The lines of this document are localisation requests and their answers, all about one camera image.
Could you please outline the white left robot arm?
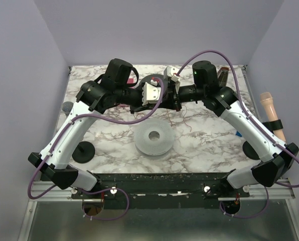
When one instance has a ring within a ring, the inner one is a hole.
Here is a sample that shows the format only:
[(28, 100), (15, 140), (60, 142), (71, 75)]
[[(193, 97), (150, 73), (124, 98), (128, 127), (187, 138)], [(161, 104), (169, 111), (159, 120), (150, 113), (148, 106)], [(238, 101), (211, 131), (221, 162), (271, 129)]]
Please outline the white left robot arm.
[[(97, 183), (95, 176), (69, 164), (70, 157), (85, 133), (99, 119), (120, 125), (142, 122), (163, 101), (166, 86), (161, 78), (156, 77), (152, 82), (144, 84), (129, 84), (131, 73), (138, 74), (132, 64), (115, 58), (110, 60), (105, 73), (81, 86), (72, 110), (59, 131), (40, 152), (29, 155), (28, 160), (37, 168), (35, 174), (41, 172), (55, 187), (62, 190), (76, 187), (90, 191), (94, 188)], [(120, 104), (145, 107), (150, 112), (140, 119), (128, 122), (103, 115), (107, 109)]]

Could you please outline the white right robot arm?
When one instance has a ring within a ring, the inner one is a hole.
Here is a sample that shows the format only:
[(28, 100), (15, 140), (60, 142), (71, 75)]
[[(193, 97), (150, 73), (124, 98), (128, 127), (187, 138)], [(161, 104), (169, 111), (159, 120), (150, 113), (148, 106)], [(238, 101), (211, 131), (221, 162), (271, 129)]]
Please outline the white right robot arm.
[(299, 151), (296, 144), (287, 144), (277, 137), (250, 111), (237, 91), (220, 86), (215, 65), (198, 61), (192, 66), (194, 84), (181, 86), (180, 71), (173, 67), (164, 70), (177, 103), (202, 101), (204, 106), (222, 118), (252, 146), (260, 163), (232, 171), (226, 183), (234, 189), (250, 184), (271, 187), (292, 166)]

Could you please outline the white perforated cable spool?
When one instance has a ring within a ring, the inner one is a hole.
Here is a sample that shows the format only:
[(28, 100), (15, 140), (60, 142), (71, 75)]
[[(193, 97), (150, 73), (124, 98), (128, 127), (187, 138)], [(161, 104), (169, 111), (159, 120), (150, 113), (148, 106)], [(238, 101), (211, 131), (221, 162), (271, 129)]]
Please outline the white perforated cable spool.
[(144, 120), (134, 131), (135, 147), (146, 156), (164, 155), (173, 147), (174, 141), (174, 130), (167, 121), (162, 119)]

